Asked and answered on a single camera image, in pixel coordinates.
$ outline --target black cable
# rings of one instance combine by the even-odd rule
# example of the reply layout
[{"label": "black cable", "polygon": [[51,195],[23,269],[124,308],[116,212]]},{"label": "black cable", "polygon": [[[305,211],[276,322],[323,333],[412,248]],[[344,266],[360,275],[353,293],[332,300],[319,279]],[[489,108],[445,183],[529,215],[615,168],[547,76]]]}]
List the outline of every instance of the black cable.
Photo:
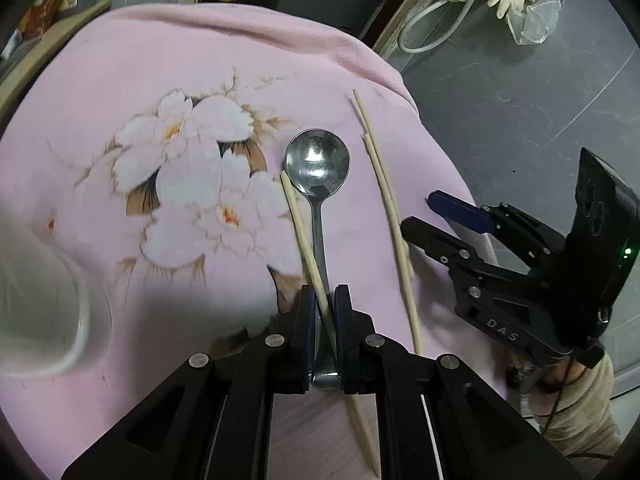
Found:
[{"label": "black cable", "polygon": [[545,424],[545,428],[544,430],[542,430],[542,434],[546,434],[546,430],[549,429],[549,425],[551,424],[551,421],[554,418],[554,415],[556,414],[556,411],[558,410],[558,405],[560,404],[560,399],[562,398],[562,392],[564,392],[564,387],[566,386],[566,381],[569,378],[569,372],[571,371],[571,367],[574,365],[574,357],[572,356],[569,359],[569,364],[567,365],[567,368],[564,372],[564,378],[562,378],[562,384],[560,385],[560,389],[558,390],[558,396],[556,397],[556,402],[554,402],[554,406],[551,409],[551,413],[549,413],[549,418],[546,420],[546,424]]},{"label": "black cable", "polygon": [[611,460],[613,458],[612,455],[604,455],[602,453],[573,453],[571,455],[567,455],[567,458],[600,458],[602,460]]}]

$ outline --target white hose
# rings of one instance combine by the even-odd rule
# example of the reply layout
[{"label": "white hose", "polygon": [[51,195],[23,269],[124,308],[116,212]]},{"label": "white hose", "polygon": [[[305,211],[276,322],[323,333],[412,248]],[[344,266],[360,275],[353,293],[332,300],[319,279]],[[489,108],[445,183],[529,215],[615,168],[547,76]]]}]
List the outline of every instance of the white hose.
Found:
[{"label": "white hose", "polygon": [[469,9],[471,9],[471,6],[474,4],[476,0],[467,0],[465,2],[464,7],[462,7],[460,14],[456,18],[456,21],[453,23],[453,25],[451,25],[451,28],[447,32],[445,32],[441,37],[439,37],[436,41],[432,41],[431,43],[428,43],[425,46],[421,46],[418,48],[409,48],[405,46],[404,40],[406,39],[411,29],[414,28],[414,25],[418,23],[421,19],[423,19],[423,17],[429,14],[432,10],[437,9],[438,7],[446,3],[446,0],[442,0],[442,1],[443,3],[437,2],[427,7],[426,9],[422,10],[421,12],[418,12],[418,14],[416,14],[414,17],[412,17],[412,19],[410,19],[406,23],[406,25],[400,30],[400,34],[398,35],[398,47],[400,48],[400,50],[402,50],[403,52],[406,52],[407,54],[421,54],[422,52],[433,50],[440,44],[444,43],[445,41],[447,41],[449,36],[451,36],[456,31],[460,23],[462,23],[462,20],[465,19],[466,14],[469,12]]}]

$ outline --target orange flower center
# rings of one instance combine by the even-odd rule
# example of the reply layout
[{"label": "orange flower center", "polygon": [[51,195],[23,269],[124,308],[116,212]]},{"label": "orange flower center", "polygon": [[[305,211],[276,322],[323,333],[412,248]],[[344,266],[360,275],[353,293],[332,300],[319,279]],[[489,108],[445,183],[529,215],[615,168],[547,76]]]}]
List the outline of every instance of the orange flower center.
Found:
[{"label": "orange flower center", "polygon": [[164,140],[169,140],[173,136],[176,136],[180,133],[180,123],[174,123],[171,126],[168,126],[164,131]]},{"label": "orange flower center", "polygon": [[236,212],[229,206],[222,206],[222,219],[226,224],[233,224],[236,227],[240,227],[240,219]]}]

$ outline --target beige sleeve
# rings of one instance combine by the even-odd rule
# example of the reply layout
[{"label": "beige sleeve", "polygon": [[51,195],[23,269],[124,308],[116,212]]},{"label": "beige sleeve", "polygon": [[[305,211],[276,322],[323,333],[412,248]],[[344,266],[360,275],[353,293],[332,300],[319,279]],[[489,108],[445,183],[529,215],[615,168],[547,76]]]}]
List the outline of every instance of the beige sleeve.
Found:
[{"label": "beige sleeve", "polygon": [[[620,446],[620,430],[613,420],[609,397],[613,388],[613,365],[608,355],[578,380],[564,388],[546,439],[563,455],[597,453],[613,455]],[[529,393],[529,409],[540,428],[547,423],[558,393],[538,386]],[[601,458],[570,459],[585,480],[596,477],[607,461]]]}]

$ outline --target person's arm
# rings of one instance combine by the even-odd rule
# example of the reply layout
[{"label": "person's arm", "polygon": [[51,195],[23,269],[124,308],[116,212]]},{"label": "person's arm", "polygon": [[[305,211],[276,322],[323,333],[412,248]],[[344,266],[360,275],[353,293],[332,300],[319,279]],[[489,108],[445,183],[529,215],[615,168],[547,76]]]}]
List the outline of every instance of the person's arm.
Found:
[{"label": "person's arm", "polygon": [[529,409],[546,439],[571,460],[585,480],[597,476],[620,446],[620,430],[611,414],[613,365],[608,355],[590,370],[572,363],[555,414],[549,414],[558,398],[568,359],[529,393]]}]

